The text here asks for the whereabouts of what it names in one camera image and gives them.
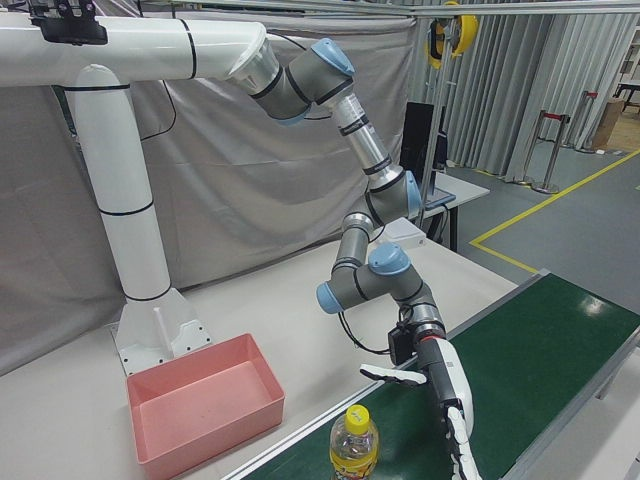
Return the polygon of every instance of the metal stanchion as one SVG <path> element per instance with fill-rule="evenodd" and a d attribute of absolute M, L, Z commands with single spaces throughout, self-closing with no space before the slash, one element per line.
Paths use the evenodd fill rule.
<path fill-rule="evenodd" d="M 564 148 L 575 148 L 576 146 L 576 137 L 582 132 L 585 124 L 587 123 L 587 116 L 589 113 L 590 105 L 593 104 L 593 101 L 598 97 L 598 92 L 590 92 L 589 90 L 584 90 L 582 92 L 582 96 L 580 97 L 580 103 L 578 104 L 578 109 L 576 110 L 575 115 L 573 116 L 573 122 L 569 127 L 569 131 L 567 132 L 567 139 L 562 144 Z M 584 151 L 585 153 L 593 153 L 591 150 L 582 150 L 577 149 L 578 151 Z"/>
<path fill-rule="evenodd" d="M 520 180 L 514 179 L 513 182 L 518 185 L 531 185 L 533 183 L 533 178 L 527 177 L 527 170 L 529 170 L 529 163 L 531 163 L 531 155 L 533 155 L 533 149 L 536 147 L 536 142 L 538 141 L 538 137 L 540 136 L 540 130 L 542 130 L 542 122 L 544 120 L 544 115 L 546 114 L 546 110 L 540 110 L 540 115 L 538 115 L 538 121 L 536 122 L 536 128 L 533 130 L 533 136 L 529 142 L 529 151 L 527 152 L 527 158 L 524 161 L 524 167 L 522 169 L 522 178 Z"/>
<path fill-rule="evenodd" d="M 451 46 L 451 38 L 453 35 L 458 34 L 457 23 L 452 22 L 449 19 L 442 20 L 445 22 L 444 26 L 444 48 L 442 52 L 442 60 L 440 70 L 438 71 L 436 79 L 436 88 L 433 94 L 433 114 L 431 116 L 431 129 L 429 130 L 429 140 L 427 142 L 427 153 L 425 155 L 424 172 L 422 174 L 422 185 L 420 194 L 422 195 L 422 205 L 420 207 L 420 213 L 418 214 L 418 221 L 416 225 L 422 228 L 424 222 L 424 211 L 426 204 L 434 201 L 434 197 L 438 191 L 435 189 L 435 182 L 431 183 L 430 178 L 433 172 L 433 162 L 436 154 L 436 144 L 438 142 L 438 131 L 440 130 L 440 123 L 442 119 L 442 107 L 445 103 L 445 86 L 449 76 L 449 69 L 451 66 L 451 52 L 453 47 Z"/>
<path fill-rule="evenodd" d="M 558 135 L 553 142 L 553 151 L 551 152 L 551 159 L 549 160 L 549 166 L 547 167 L 547 173 L 544 176 L 542 182 L 534 182 L 531 184 L 531 189 L 540 193 L 553 194 L 558 193 L 560 188 L 557 185 L 551 183 L 551 174 L 553 173 L 553 167 L 556 165 L 556 159 L 558 158 L 558 152 L 560 151 L 560 144 L 562 143 L 562 135 L 564 129 L 569 123 L 569 115 L 556 115 L 555 113 L 545 113 L 544 118 L 551 118 L 552 120 L 558 120 L 560 127 L 558 128 Z"/>

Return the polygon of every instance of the pink plastic bin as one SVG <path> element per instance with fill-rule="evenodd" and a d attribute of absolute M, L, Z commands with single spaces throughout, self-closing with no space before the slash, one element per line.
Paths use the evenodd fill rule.
<path fill-rule="evenodd" d="M 282 422 L 284 391 L 241 335 L 127 378 L 138 463 L 182 473 Z"/>

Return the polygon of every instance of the robotic arm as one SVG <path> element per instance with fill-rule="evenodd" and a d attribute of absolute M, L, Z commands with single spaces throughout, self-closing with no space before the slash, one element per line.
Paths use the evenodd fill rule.
<path fill-rule="evenodd" d="M 374 250 L 365 264 L 374 229 L 399 217 L 417 215 L 421 198 L 411 172 L 394 165 L 353 93 L 355 70 L 331 40 L 323 39 L 283 68 L 266 41 L 260 51 L 230 81 L 249 93 L 272 118 L 285 123 L 300 120 L 315 102 L 329 108 L 369 178 L 365 194 L 343 221 L 343 235 L 331 279 L 317 289 L 320 306 L 339 313 L 384 294 L 390 294 L 401 321 L 389 332 L 395 365 L 415 351 L 421 373 L 367 365 L 362 373 L 375 380 L 410 385 L 427 384 L 447 427 L 453 460 L 453 479 L 480 479 L 469 446 L 473 430 L 471 389 L 446 330 L 431 289 L 407 254 L 395 244 Z"/>

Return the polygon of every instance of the gray curtain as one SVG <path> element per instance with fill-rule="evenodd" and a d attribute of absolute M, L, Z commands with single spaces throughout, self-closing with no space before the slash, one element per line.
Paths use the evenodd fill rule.
<path fill-rule="evenodd" d="M 127 2 L 99 6 L 135 13 Z M 413 20 L 179 16 L 263 21 L 306 46 L 333 37 L 353 60 L 356 93 L 397 158 Z M 285 40 L 274 37 L 273 45 L 283 62 L 297 54 Z M 143 146 L 175 286 L 276 261 L 339 228 L 365 181 L 332 120 L 286 128 L 230 85 L 204 79 L 167 87 L 175 126 Z M 141 136 L 169 126 L 173 111 L 161 83 L 134 84 L 132 97 Z M 0 89 L 0 118 L 2 374 L 116 320 L 124 299 L 85 167 L 51 89 Z"/>
<path fill-rule="evenodd" d="M 576 147 L 588 148 L 637 21 L 635 14 L 480 17 L 474 45 L 454 60 L 448 79 L 450 159 L 505 179 L 520 177 L 540 110 L 575 117 L 582 91 L 595 90 L 599 96 L 576 135 Z M 420 47 L 429 24 L 419 20 Z M 436 81 L 422 48 L 416 49 L 410 99 L 431 102 Z M 556 133 L 557 122 L 546 122 L 542 136 Z"/>
<path fill-rule="evenodd" d="M 577 131 L 576 148 L 591 146 L 637 21 L 638 15 L 572 15 L 566 20 L 561 46 L 548 74 L 542 108 L 567 113 L 578 122 L 582 128 Z M 598 97 L 577 118 L 584 90 L 596 91 Z M 557 129 L 557 122 L 546 122 L 541 136 L 554 139 Z"/>
<path fill-rule="evenodd" d="M 403 2 L 415 5 L 416 2 Z M 478 0 L 465 3 L 495 3 Z M 429 0 L 417 4 L 433 5 Z M 410 99 L 432 103 L 438 81 L 447 81 L 445 130 L 449 159 L 502 175 L 511 161 L 553 17 L 482 16 L 472 47 L 453 60 L 441 80 L 426 60 L 423 45 L 431 19 L 418 21 L 418 47 Z"/>

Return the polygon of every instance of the black clamp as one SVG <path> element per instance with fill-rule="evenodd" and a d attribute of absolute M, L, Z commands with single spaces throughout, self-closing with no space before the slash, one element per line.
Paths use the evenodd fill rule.
<path fill-rule="evenodd" d="M 31 24 L 40 27 L 47 42 L 78 46 L 107 44 L 107 30 L 95 20 L 93 0 L 78 0 L 78 7 L 73 7 L 69 0 L 54 0 L 54 6 L 60 18 L 46 16 L 50 11 L 48 5 L 31 5 Z M 74 8 L 80 9 L 80 15 L 73 12 Z"/>

